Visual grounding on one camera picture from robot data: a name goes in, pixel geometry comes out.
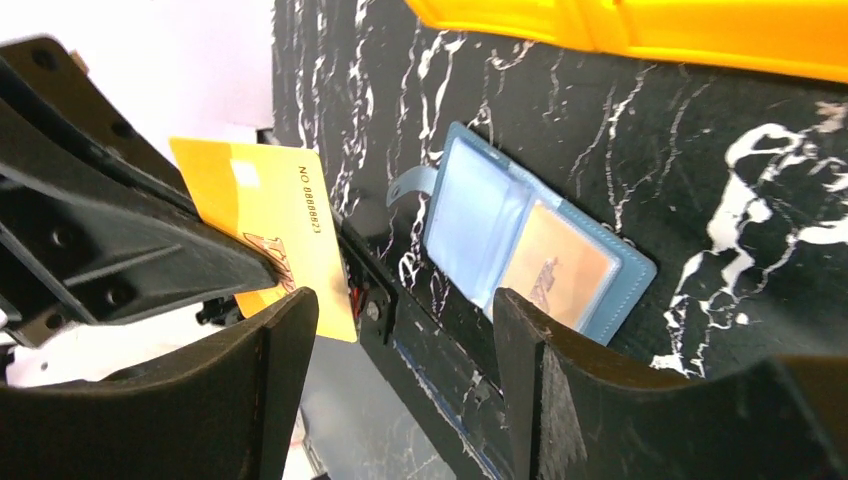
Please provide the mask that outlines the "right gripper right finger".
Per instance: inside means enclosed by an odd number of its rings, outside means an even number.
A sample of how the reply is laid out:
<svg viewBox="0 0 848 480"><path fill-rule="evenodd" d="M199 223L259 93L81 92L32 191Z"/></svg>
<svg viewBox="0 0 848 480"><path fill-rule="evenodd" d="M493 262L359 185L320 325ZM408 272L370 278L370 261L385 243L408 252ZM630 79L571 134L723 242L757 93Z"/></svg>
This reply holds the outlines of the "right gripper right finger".
<svg viewBox="0 0 848 480"><path fill-rule="evenodd" d="M847 361L776 356L690 380L505 288L494 338L519 479L843 479Z"/></svg>

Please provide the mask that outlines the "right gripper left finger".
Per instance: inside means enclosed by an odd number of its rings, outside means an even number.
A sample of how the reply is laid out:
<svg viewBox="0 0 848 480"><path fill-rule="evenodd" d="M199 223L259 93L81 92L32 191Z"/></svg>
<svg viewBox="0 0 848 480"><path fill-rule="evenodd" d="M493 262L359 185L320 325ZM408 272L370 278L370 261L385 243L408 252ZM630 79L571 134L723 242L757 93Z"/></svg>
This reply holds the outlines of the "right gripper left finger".
<svg viewBox="0 0 848 480"><path fill-rule="evenodd" d="M1 390L5 479L279 479L316 337L303 287L103 380Z"/></svg>

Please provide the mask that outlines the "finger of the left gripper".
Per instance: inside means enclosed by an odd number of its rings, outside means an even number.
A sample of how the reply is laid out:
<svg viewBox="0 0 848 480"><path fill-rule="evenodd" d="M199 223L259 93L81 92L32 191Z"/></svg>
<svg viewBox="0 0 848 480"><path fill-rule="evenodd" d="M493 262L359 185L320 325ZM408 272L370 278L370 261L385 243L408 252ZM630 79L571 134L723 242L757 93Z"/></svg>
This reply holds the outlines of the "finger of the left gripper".
<svg viewBox="0 0 848 480"><path fill-rule="evenodd" d="M273 284L54 38L1 45L2 331L37 348Z"/></svg>

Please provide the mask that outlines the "orange credit card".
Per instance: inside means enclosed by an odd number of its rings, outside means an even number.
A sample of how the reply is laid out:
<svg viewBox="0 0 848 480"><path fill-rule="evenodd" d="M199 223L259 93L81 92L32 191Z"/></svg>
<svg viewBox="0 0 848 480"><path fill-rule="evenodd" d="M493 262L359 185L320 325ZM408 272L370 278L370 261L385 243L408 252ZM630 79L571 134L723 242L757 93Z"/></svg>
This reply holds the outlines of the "orange credit card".
<svg viewBox="0 0 848 480"><path fill-rule="evenodd" d="M500 286L577 330L588 321L619 267L618 259L538 200Z"/></svg>
<svg viewBox="0 0 848 480"><path fill-rule="evenodd" d="M300 287L318 298L317 333L358 339L324 182L310 149L173 137L170 148L201 219L265 255L271 287L235 300L250 317Z"/></svg>

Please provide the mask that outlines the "blue card holder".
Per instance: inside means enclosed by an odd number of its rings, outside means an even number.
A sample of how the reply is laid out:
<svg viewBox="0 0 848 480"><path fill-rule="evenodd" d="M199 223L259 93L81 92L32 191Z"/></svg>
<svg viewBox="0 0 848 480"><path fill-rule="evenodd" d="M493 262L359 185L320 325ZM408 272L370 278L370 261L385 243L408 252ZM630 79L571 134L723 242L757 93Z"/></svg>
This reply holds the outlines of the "blue card holder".
<svg viewBox="0 0 848 480"><path fill-rule="evenodd" d="M606 345L656 276L636 247L459 122L439 166L401 174L386 203L411 192L430 198L429 258L488 319L496 290L509 288Z"/></svg>

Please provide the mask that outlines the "yellow three-compartment bin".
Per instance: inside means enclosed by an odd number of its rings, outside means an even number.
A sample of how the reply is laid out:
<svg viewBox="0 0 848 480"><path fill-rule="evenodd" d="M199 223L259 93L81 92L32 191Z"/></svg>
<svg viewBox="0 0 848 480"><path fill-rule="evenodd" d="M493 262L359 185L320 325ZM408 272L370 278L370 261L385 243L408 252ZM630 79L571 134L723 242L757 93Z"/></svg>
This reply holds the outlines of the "yellow three-compartment bin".
<svg viewBox="0 0 848 480"><path fill-rule="evenodd" d="M631 58L847 81L847 4L780 0L409 2L423 24Z"/></svg>

